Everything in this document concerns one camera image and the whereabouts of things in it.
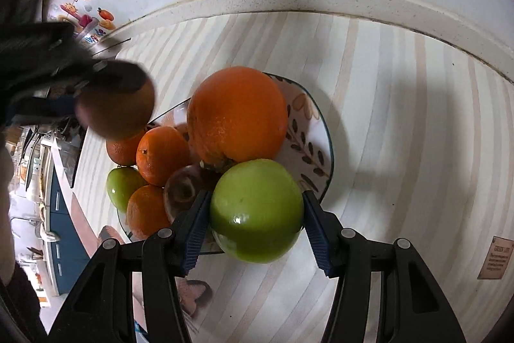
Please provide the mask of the light red apple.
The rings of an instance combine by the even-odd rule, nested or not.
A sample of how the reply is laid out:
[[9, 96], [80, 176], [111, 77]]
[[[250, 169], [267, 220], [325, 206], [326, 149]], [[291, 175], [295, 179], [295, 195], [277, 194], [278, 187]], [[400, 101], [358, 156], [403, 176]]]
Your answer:
[[155, 105], [153, 81], [146, 79], [132, 93], [83, 90], [75, 103], [77, 120], [107, 140], [123, 140], [139, 134], [149, 122]]

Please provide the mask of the floral ceramic plate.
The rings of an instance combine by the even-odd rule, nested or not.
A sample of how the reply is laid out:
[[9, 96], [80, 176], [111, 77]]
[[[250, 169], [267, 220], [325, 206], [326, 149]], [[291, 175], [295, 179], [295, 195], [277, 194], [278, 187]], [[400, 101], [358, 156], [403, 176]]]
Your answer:
[[[275, 161], [295, 179], [303, 191], [312, 191], [318, 203], [325, 197], [334, 172], [334, 150], [328, 126], [310, 93], [286, 77], [266, 73], [285, 97], [288, 111], [288, 130]], [[186, 111], [190, 98], [161, 113], [150, 123], [170, 125], [186, 133]], [[125, 239], [139, 241], [126, 223], [124, 212], [117, 210]], [[201, 247], [201, 255], [222, 254], [210, 230]]]

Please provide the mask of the striped cat table mat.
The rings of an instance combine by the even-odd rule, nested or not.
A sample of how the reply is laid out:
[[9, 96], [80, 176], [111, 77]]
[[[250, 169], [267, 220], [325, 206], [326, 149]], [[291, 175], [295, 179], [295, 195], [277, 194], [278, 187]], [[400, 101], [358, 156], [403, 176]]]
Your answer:
[[229, 65], [301, 85], [284, 147], [302, 188], [368, 239], [411, 241], [470, 342], [513, 294], [513, 261], [481, 279], [494, 238], [513, 239], [513, 85], [436, 39], [343, 16], [215, 16], [135, 37], [162, 114]]

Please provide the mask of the small green apple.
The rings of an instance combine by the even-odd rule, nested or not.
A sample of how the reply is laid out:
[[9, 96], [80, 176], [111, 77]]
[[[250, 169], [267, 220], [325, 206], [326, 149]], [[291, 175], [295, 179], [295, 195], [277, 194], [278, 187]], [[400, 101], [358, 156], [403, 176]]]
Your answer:
[[147, 185], [140, 173], [133, 167], [112, 169], [106, 179], [105, 188], [111, 203], [120, 212], [126, 212], [131, 195]]

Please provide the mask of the dark red apple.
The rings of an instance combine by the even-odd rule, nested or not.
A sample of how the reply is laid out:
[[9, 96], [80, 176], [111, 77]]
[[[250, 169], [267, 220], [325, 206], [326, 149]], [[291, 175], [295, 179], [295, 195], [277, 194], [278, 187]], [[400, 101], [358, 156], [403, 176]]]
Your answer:
[[187, 212], [201, 191], [207, 191], [209, 182], [206, 171], [199, 165], [187, 165], [175, 171], [164, 187], [165, 212], [172, 223], [180, 215]]

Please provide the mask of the colourful fruit wall sticker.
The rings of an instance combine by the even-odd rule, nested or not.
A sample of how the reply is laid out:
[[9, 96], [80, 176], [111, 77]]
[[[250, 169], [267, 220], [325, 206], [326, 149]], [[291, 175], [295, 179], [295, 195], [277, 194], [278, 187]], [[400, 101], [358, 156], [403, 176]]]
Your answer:
[[69, 23], [73, 36], [86, 47], [117, 28], [115, 14], [100, 0], [49, 0], [45, 17], [48, 21]]

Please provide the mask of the large orange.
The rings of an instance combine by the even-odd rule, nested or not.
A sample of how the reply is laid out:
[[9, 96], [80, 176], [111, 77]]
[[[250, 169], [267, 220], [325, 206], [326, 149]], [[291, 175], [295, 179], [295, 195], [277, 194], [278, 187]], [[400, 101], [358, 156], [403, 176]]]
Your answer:
[[186, 123], [192, 147], [207, 165], [274, 159], [286, 138], [287, 103], [270, 76], [236, 66], [199, 85]]

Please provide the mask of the small orange on plate edge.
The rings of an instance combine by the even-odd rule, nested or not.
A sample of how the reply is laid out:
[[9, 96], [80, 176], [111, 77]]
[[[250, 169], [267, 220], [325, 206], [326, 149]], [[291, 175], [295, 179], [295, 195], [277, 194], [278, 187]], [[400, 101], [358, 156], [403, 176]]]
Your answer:
[[136, 164], [137, 147], [145, 135], [145, 131], [119, 141], [106, 141], [106, 151], [112, 162], [121, 166], [133, 166]]

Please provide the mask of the blue kitchen cabinet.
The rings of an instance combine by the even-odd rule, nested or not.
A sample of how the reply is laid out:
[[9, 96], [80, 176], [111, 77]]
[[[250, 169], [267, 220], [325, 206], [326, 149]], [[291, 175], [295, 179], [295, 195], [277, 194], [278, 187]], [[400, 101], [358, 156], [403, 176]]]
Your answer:
[[52, 168], [48, 181], [44, 223], [47, 231], [58, 236], [57, 242], [49, 244], [49, 254], [50, 275], [60, 295], [73, 288], [90, 258], [71, 221], [55, 168]]

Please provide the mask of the black stove top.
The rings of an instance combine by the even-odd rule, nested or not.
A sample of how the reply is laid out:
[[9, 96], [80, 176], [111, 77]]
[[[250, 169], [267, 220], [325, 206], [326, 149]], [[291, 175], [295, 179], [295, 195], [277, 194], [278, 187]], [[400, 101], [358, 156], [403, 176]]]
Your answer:
[[86, 130], [82, 126], [69, 129], [65, 134], [58, 133], [56, 137], [58, 152], [61, 158], [65, 177], [69, 185], [74, 186], [78, 161], [85, 140]]

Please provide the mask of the small mandarin orange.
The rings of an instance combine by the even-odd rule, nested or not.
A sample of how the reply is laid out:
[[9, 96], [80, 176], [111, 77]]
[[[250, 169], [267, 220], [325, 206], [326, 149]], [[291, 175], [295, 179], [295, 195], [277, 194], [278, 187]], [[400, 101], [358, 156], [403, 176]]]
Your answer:
[[137, 169], [150, 185], [163, 187], [175, 171], [190, 164], [189, 145], [174, 127], [149, 130], [137, 146]]

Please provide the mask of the large green apple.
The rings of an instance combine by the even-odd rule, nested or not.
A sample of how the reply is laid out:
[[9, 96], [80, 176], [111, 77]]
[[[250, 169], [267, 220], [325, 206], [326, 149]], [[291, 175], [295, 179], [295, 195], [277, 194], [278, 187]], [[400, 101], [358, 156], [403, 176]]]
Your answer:
[[219, 179], [210, 205], [211, 230], [226, 254], [267, 264], [283, 256], [299, 237], [304, 205], [301, 189], [279, 163], [239, 163]]

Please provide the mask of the brown mat label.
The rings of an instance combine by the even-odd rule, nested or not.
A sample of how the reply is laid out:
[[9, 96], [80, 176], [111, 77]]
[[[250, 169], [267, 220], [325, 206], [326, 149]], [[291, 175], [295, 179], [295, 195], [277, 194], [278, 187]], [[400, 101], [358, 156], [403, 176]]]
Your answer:
[[513, 255], [513, 247], [514, 243], [511, 239], [494, 236], [477, 278], [485, 280], [502, 279]]

